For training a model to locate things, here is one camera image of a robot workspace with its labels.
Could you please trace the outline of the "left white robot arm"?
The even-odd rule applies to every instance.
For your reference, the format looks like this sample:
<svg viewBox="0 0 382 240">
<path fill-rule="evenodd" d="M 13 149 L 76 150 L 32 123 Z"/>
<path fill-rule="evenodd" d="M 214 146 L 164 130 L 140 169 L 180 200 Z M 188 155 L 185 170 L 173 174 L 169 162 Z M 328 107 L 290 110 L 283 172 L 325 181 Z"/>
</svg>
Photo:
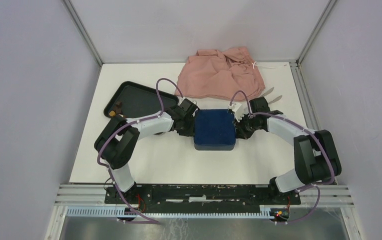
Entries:
<svg viewBox="0 0 382 240">
<path fill-rule="evenodd" d="M 111 118 L 94 142 L 98 152 L 97 163 L 107 168 L 117 188 L 117 197 L 124 204 L 135 200 L 135 180 L 128 162 L 139 140 L 160 133 L 174 132 L 185 137 L 194 135 L 194 119 L 199 108 L 185 98 L 180 105 L 162 107 L 162 110 L 141 118 Z"/>
</svg>

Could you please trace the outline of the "blue chocolate box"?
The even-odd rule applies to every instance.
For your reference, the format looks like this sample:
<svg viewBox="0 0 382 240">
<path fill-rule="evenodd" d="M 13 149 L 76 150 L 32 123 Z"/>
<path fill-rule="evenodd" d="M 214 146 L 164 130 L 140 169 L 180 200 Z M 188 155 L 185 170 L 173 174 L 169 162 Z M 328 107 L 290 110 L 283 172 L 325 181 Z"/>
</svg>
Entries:
<svg viewBox="0 0 382 240">
<path fill-rule="evenodd" d="M 194 141 L 194 148 L 198 151 L 231 151 L 234 149 L 236 141 L 232 142 L 197 142 Z"/>
</svg>

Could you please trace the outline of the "blue box lid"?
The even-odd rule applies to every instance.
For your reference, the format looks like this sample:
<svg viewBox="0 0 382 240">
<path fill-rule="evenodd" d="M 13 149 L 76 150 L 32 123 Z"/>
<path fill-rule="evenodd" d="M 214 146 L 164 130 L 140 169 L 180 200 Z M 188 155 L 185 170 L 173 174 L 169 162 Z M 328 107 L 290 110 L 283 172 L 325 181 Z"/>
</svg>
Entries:
<svg viewBox="0 0 382 240">
<path fill-rule="evenodd" d="M 228 143 L 236 141 L 235 118 L 226 109 L 201 109 L 196 112 L 193 141 Z"/>
</svg>

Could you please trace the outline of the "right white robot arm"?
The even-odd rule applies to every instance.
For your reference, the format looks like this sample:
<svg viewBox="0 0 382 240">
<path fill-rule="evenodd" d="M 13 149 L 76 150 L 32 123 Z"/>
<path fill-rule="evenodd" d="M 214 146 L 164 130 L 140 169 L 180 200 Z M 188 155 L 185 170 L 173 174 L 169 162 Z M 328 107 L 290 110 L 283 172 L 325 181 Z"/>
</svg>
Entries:
<svg viewBox="0 0 382 240">
<path fill-rule="evenodd" d="M 328 130 L 313 130 L 290 120 L 279 110 L 270 110 L 263 97 L 247 103 L 248 109 L 231 102 L 229 112 L 235 117 L 238 139 L 249 139 L 255 131 L 274 134 L 294 149 L 294 167 L 269 182 L 267 196 L 274 204 L 282 203 L 288 192 L 308 189 L 317 184 L 328 185 L 342 172 L 332 134 Z"/>
</svg>

